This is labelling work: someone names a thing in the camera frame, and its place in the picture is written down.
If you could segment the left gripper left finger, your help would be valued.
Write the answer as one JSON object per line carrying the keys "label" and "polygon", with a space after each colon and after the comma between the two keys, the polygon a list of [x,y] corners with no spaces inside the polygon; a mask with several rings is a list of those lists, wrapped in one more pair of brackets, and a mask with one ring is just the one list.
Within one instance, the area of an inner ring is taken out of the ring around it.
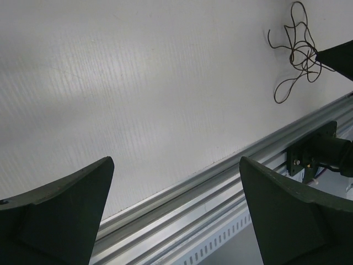
{"label": "left gripper left finger", "polygon": [[114,173],[111,157],[1,200],[1,264],[88,264]]}

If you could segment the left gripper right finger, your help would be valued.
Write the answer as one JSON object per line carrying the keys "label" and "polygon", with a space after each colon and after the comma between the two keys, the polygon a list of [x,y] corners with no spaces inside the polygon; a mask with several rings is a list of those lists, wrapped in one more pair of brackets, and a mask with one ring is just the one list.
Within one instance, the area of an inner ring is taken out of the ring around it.
{"label": "left gripper right finger", "polygon": [[264,264],[352,264],[352,201],[248,157],[239,170]]}

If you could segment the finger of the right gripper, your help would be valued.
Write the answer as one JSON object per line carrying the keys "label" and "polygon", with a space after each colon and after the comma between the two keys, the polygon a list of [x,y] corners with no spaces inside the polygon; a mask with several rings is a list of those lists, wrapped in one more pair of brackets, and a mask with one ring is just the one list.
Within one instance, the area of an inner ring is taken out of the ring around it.
{"label": "finger of the right gripper", "polygon": [[353,79],[353,42],[320,51],[316,60],[352,81]]}

